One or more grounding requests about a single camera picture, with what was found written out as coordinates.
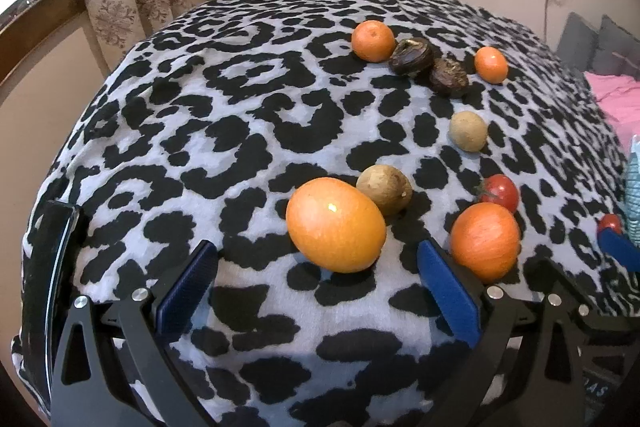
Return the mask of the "leopard print table cloth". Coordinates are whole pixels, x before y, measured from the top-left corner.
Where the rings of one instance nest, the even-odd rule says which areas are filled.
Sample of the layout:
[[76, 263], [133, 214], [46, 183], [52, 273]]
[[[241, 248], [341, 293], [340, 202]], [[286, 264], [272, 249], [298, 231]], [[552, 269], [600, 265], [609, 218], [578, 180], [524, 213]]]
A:
[[[396, 46], [424, 38], [469, 77], [461, 98], [352, 52], [365, 20]], [[493, 46], [508, 77], [474, 57]], [[449, 138], [469, 110], [488, 124], [468, 153]], [[334, 274], [294, 247], [285, 208], [299, 185], [354, 183], [374, 164], [408, 176], [375, 265]], [[412, 426], [468, 354], [416, 269], [425, 237], [446, 244], [486, 176], [518, 184], [522, 250], [503, 283], [533, 299], [535, 261], [561, 265], [610, 315], [639, 311], [639, 282], [598, 248], [619, 210], [626, 157], [587, 81], [530, 29], [457, 0], [212, 0], [126, 55], [88, 105], [37, 194], [23, 239], [23, 310], [50, 277], [32, 260], [44, 206], [80, 207], [86, 234], [70, 299], [154, 285], [201, 241], [221, 259], [168, 348], [195, 398], [224, 426]]]

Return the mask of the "small mandarin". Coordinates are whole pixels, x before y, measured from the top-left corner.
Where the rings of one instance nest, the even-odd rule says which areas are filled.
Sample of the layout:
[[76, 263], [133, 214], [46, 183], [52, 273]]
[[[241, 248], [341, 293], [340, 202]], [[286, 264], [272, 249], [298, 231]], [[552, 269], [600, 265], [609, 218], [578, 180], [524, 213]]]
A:
[[396, 48], [393, 31], [378, 20], [365, 20], [358, 24], [350, 38], [352, 52], [370, 63], [387, 61]]
[[508, 77], [508, 62], [504, 55], [493, 46], [483, 46], [477, 50], [474, 66], [477, 75], [491, 84], [503, 83]]

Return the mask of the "grey sofa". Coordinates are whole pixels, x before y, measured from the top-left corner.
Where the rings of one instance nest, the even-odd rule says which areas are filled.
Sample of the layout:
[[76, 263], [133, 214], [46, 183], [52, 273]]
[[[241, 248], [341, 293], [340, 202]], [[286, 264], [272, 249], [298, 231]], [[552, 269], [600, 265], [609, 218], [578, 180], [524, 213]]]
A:
[[607, 15], [595, 28], [570, 12], [555, 53], [581, 72], [639, 79], [639, 39]]

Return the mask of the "brown kiwi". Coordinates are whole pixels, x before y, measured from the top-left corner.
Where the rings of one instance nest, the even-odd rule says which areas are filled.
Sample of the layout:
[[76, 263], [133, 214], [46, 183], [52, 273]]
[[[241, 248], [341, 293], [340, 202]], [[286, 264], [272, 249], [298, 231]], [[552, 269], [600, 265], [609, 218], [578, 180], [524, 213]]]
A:
[[369, 197], [384, 216], [391, 216], [406, 208], [412, 197], [409, 179], [397, 168], [373, 165], [360, 174], [357, 190]]
[[448, 134], [461, 150], [477, 153], [487, 143], [488, 124], [477, 113], [464, 110], [451, 117]]

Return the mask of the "large yellow-orange orange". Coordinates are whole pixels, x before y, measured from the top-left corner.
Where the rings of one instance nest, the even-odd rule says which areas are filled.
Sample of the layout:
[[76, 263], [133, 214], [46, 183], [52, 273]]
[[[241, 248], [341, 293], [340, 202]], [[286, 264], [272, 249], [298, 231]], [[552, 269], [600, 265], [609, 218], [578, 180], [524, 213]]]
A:
[[386, 241], [385, 219], [372, 200], [335, 178], [296, 188], [285, 210], [288, 235], [310, 262], [336, 273], [367, 270]]

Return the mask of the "dark passion fruit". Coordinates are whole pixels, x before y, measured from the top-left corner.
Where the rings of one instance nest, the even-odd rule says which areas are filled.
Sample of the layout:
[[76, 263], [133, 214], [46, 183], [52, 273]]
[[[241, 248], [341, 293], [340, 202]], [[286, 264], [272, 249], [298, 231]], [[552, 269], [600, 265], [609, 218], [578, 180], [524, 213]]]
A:
[[390, 70], [397, 75], [414, 77], [434, 64], [433, 47], [424, 38], [402, 39], [390, 56]]
[[452, 58], [436, 58], [431, 70], [430, 85], [432, 89], [449, 98], [461, 98], [468, 91], [469, 77], [463, 66]]

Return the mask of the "light blue plastic basket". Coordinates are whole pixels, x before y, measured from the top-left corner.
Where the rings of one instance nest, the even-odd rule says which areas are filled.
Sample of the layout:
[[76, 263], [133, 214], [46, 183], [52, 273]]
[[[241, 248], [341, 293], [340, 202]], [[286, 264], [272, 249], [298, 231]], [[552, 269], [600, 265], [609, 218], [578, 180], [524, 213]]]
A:
[[631, 242], [639, 243], [640, 223], [640, 166], [639, 166], [639, 135], [631, 139], [629, 162], [626, 172], [625, 209], [626, 227]]

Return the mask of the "large deep orange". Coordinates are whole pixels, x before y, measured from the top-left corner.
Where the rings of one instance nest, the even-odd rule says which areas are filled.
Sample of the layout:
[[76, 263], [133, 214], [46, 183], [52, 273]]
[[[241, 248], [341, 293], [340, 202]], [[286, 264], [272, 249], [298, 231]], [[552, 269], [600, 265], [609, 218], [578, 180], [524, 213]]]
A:
[[454, 221], [449, 250], [454, 261], [470, 269], [483, 283], [501, 280], [518, 260], [521, 232], [506, 208], [478, 202]]

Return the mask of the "red tomato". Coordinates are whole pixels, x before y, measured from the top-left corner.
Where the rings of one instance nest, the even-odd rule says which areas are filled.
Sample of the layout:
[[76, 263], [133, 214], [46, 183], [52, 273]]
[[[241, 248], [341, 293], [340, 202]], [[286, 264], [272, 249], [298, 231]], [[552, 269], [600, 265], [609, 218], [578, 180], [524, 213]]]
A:
[[480, 202], [492, 202], [510, 213], [516, 213], [520, 203], [520, 192], [514, 182], [504, 174], [488, 176], [480, 186]]
[[623, 232], [622, 221], [615, 213], [607, 213], [598, 222], [597, 233], [600, 234], [604, 230], [612, 230], [620, 235]]

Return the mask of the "wooden window frame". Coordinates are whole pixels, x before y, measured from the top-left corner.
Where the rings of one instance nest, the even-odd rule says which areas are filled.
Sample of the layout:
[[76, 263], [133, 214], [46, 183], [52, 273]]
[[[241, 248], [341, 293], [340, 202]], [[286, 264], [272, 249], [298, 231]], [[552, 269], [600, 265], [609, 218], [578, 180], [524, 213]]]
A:
[[1, 14], [1, 102], [18, 83], [17, 69], [85, 12], [85, 0], [16, 0]]

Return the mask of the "pink blanket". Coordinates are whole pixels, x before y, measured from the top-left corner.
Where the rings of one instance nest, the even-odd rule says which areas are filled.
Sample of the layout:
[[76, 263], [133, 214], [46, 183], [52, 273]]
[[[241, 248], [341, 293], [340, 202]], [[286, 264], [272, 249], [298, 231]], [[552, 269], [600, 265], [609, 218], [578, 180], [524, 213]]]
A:
[[584, 76], [623, 149], [629, 150], [632, 138], [639, 134], [640, 82], [627, 75], [585, 72]]

